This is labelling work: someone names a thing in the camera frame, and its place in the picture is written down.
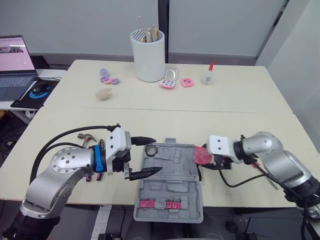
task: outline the white pencil cup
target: white pencil cup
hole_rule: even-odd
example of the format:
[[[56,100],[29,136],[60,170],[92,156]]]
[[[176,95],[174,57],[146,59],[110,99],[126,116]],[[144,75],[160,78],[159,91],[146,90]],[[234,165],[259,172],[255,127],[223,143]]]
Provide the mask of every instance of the white pencil cup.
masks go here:
[[[157,82],[166,74],[165,66],[165,35],[158,31],[157,41],[141,42],[145,36],[143,29],[130,34],[136,76],[144,82]]]

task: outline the glue bottle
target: glue bottle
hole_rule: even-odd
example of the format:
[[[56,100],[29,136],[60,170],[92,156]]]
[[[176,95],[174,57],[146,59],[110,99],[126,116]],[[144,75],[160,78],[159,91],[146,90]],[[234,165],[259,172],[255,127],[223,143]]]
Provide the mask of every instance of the glue bottle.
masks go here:
[[[205,76],[204,76],[204,81],[203,81],[204,85],[209,85],[211,83],[212,72],[214,70],[214,65],[215,65],[215,63],[212,62],[210,64],[210,67],[209,67],[208,71],[206,71]]]

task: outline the laptop screen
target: laptop screen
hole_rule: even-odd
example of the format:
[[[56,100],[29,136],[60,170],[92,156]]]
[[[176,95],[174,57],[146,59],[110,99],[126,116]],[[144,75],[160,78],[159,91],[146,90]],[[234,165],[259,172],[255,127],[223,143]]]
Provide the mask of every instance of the laptop screen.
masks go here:
[[[35,67],[22,36],[0,36],[0,72],[30,70]]]

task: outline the laptop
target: laptop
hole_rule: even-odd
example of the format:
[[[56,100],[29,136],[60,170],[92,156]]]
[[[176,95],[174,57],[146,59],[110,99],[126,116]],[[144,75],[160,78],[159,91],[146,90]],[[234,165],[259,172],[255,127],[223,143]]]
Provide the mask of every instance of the laptop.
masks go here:
[[[0,101],[18,100],[37,76],[23,37],[0,36]]]

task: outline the hammer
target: hammer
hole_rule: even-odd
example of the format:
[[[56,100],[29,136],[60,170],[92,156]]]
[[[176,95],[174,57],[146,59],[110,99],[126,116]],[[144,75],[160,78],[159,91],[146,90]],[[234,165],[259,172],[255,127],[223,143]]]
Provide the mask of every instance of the hammer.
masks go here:
[[[82,133],[79,133],[78,134],[78,139],[83,139],[83,144],[82,144],[82,147],[87,147],[88,143],[90,140],[93,140],[95,142],[97,142],[94,138],[94,136],[92,136],[91,134],[82,134]]]

